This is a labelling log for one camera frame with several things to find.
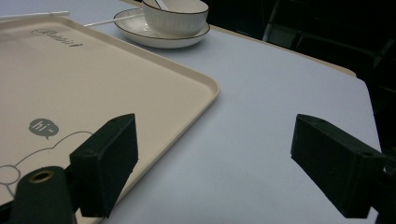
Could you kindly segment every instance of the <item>white plate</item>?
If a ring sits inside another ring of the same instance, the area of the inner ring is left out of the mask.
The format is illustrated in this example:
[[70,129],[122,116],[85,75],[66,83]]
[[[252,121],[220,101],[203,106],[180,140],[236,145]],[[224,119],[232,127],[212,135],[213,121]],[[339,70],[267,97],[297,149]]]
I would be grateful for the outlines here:
[[[142,9],[133,8],[119,12],[116,16],[114,16],[114,19],[139,14],[142,14]],[[124,21],[115,21],[114,23],[120,28],[122,33],[132,41],[138,44],[160,49],[177,49],[196,44],[201,41],[210,30],[210,26],[207,23],[204,28],[195,36],[174,38],[160,35],[150,30],[146,24],[146,19],[144,16],[131,18]]]

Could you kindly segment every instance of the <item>tray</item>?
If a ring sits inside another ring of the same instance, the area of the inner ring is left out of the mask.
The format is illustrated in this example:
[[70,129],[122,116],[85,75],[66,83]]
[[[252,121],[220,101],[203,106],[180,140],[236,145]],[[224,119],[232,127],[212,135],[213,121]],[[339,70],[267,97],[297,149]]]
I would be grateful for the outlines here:
[[139,161],[121,198],[219,94],[208,76],[64,18],[2,22],[0,58],[0,204],[22,176],[65,168],[108,120],[135,113]]

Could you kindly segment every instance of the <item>speech bubble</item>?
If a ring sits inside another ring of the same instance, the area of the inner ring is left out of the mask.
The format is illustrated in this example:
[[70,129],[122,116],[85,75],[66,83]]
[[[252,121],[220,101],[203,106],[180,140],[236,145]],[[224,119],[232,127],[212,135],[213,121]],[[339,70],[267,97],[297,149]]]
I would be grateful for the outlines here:
[[49,119],[35,119],[30,122],[29,130],[38,136],[45,136],[49,139],[50,136],[59,132],[59,127]]

